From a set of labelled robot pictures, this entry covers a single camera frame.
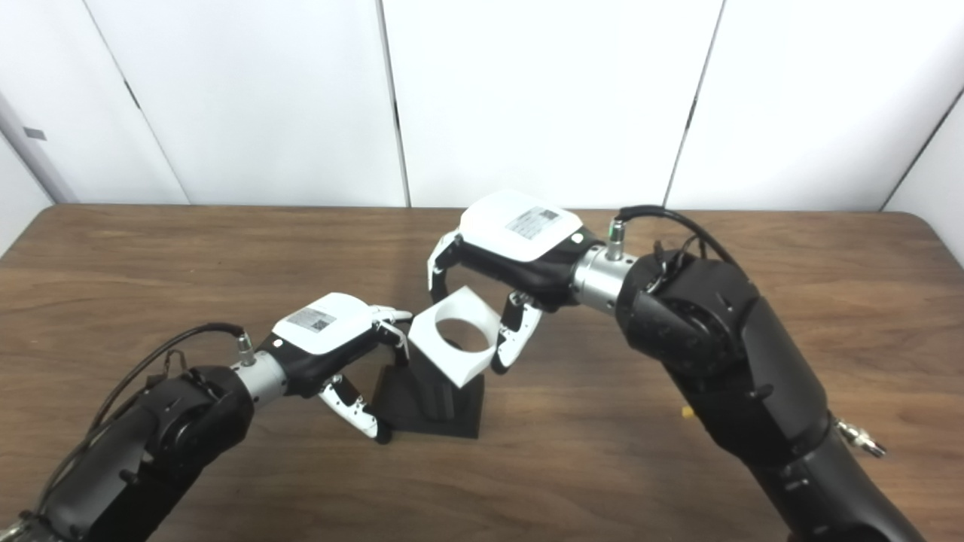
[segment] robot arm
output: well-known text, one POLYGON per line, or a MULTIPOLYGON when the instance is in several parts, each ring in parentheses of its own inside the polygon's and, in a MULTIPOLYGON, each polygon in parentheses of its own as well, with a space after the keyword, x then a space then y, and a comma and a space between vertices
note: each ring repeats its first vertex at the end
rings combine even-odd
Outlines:
MULTIPOLYGON (((536 311, 585 305, 614 316, 629 346, 663 364, 713 440, 749 468, 800 540, 923 542, 842 435, 876 456, 883 447, 830 413, 772 308, 692 221, 662 207, 629 207, 603 243, 568 211, 500 192, 470 207, 442 244, 429 260, 436 301, 446 293, 444 269, 461 263, 510 285, 510 300, 536 311), (638 216, 683 224, 694 232, 686 247, 699 241, 703 256, 658 242, 645 257, 625 254, 627 222, 638 216), (707 245, 720 259, 706 259, 707 245)), ((514 307, 506 305, 503 327, 518 315, 514 307)))
POLYGON ((201 471, 244 440, 255 412, 282 396, 319 395, 365 435, 387 443, 388 427, 339 372, 380 343, 407 363, 404 334, 393 324, 411 317, 332 293, 278 322, 256 351, 237 328, 239 363, 151 377, 99 422, 102 409, 66 460, 67 472, 0 541, 147 540, 201 471))

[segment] wood grain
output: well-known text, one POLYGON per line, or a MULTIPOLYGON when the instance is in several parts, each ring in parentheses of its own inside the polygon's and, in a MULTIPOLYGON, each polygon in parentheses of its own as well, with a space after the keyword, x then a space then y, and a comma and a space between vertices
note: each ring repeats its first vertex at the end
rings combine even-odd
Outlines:
MULTIPOLYGON (((31 505, 102 397, 167 337, 210 320, 261 337, 331 291, 420 311, 425 259, 456 210, 58 205, 0 259, 0 518, 31 505)), ((604 231, 610 212, 579 213, 604 231)), ((964 525, 964 272, 903 214, 694 212, 795 337, 836 413, 892 450, 860 461, 928 540, 964 525)), ((629 250, 673 225, 634 222, 629 250)), ((507 292, 464 271, 498 310, 507 292)), ((189 362, 227 363, 202 338, 189 362)), ((370 393, 388 352, 349 371, 370 393)), ((320 401, 260 413, 156 541, 701 540, 786 529, 662 368, 585 308, 544 318, 487 375, 478 441, 378 447, 320 401)))

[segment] metal connector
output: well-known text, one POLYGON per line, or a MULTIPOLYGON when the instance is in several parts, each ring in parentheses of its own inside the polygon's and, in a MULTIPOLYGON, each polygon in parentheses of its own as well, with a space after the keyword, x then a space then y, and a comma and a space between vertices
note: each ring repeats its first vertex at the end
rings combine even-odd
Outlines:
POLYGON ((609 223, 609 243, 605 247, 605 258, 616 261, 623 258, 623 240, 626 239, 626 222, 612 219, 609 223))
POLYGON ((238 338, 238 361, 242 366, 250 367, 254 365, 254 348, 251 346, 251 337, 248 333, 238 338))
POLYGON ((834 426, 841 432, 847 443, 853 447, 858 447, 870 455, 880 458, 887 454, 887 449, 876 442, 864 429, 837 418, 834 426))
POLYGON ((7 530, 0 531, 0 542, 13 541, 15 537, 22 534, 26 530, 26 526, 22 521, 16 522, 7 530))

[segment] label sticker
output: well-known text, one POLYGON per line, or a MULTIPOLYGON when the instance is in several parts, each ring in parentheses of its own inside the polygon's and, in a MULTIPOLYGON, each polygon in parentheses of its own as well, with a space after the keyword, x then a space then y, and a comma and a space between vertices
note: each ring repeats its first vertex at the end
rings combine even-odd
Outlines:
POLYGON ((330 314, 305 307, 288 316, 284 321, 303 327, 312 333, 320 333, 334 322, 336 318, 330 314))
POLYGON ((512 222, 507 224, 505 228, 531 241, 560 220, 562 220, 562 216, 555 211, 544 207, 532 207, 512 219, 512 222))

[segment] white panel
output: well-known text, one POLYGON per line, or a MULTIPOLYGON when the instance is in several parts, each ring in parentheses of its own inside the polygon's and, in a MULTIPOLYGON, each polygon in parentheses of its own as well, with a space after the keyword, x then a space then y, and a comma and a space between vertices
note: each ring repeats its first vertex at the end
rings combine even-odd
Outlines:
POLYGON ((193 203, 403 205, 374 0, 89 0, 193 203))
POLYGON ((964 101, 941 129, 885 210, 904 211, 926 220, 957 261, 964 263, 964 101))
POLYGON ((0 194, 3 194, 0 198, 0 255, 3 255, 37 213, 50 205, 46 193, 3 136, 0 136, 0 194))
POLYGON ((964 2, 728 2, 669 205, 879 209, 962 66, 964 2))
POLYGON ((662 203, 719 0, 386 0, 415 205, 662 203))
POLYGON ((80 0, 0 0, 0 117, 61 200, 187 203, 80 0))

